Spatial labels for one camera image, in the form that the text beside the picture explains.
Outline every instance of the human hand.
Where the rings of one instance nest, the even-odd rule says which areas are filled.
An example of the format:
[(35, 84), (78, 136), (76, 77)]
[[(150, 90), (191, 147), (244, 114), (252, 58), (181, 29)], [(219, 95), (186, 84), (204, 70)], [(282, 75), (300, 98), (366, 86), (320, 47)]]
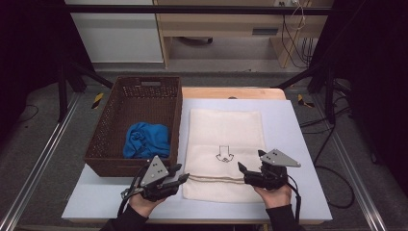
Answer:
[(259, 187), (253, 187), (255, 192), (264, 200), (267, 209), (277, 208), (291, 204), (292, 189), (284, 185), (278, 190), (267, 191)]
[(163, 198), (161, 200), (157, 200), (152, 202), (150, 200), (144, 199), (141, 194), (135, 194), (129, 199), (129, 205), (136, 211), (138, 214), (142, 215), (145, 218), (148, 218), (152, 213), (153, 209), (156, 208), (160, 203), (165, 201), (166, 199)]

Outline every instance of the white tabletop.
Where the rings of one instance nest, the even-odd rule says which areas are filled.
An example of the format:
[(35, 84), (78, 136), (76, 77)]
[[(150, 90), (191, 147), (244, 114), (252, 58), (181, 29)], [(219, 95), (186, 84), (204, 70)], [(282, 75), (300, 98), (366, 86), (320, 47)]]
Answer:
[[(177, 172), (176, 177), (184, 170), (189, 113), (192, 108), (260, 111), (267, 151), (277, 148), (301, 163), (301, 167), (288, 167), (288, 173), (296, 181), (302, 196), (300, 223), (321, 223), (332, 219), (291, 101), (183, 99), (178, 154), (178, 163), (182, 164), (183, 167)], [(108, 218), (116, 218), (121, 202), (120, 193), (128, 188), (131, 182), (131, 177), (99, 177), (88, 165), (85, 165), (75, 190), (65, 207), (63, 218), (74, 222), (103, 222)], [(188, 200), (183, 197), (182, 189), (179, 189), (176, 195), (169, 197), (156, 207), (148, 222), (265, 223), (268, 222), (268, 215), (263, 203), (215, 203)]]

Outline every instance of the wicker basket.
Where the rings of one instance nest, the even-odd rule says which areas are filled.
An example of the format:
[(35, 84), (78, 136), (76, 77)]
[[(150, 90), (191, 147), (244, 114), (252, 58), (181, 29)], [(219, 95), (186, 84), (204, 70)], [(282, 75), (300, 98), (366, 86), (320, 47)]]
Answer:
[(123, 146), (132, 124), (163, 124), (169, 131), (170, 155), (177, 163), (183, 95), (179, 77), (118, 77), (90, 140), (87, 163), (99, 176), (135, 176), (145, 159), (124, 159)]

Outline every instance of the blue cloth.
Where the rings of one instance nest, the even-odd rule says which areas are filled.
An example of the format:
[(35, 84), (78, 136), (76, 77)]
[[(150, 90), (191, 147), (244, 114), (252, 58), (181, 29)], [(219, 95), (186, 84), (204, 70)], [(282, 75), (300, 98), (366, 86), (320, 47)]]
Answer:
[(166, 126), (139, 122), (129, 128), (123, 147), (124, 158), (150, 159), (156, 155), (167, 158), (169, 154), (170, 145)]

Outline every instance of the white towel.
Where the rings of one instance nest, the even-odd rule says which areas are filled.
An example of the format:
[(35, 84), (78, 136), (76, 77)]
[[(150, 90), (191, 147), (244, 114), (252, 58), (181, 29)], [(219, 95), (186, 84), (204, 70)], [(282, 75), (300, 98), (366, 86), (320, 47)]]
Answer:
[(191, 109), (183, 185), (187, 199), (262, 202), (243, 182), (238, 162), (259, 171), (258, 150), (265, 150), (260, 112)]

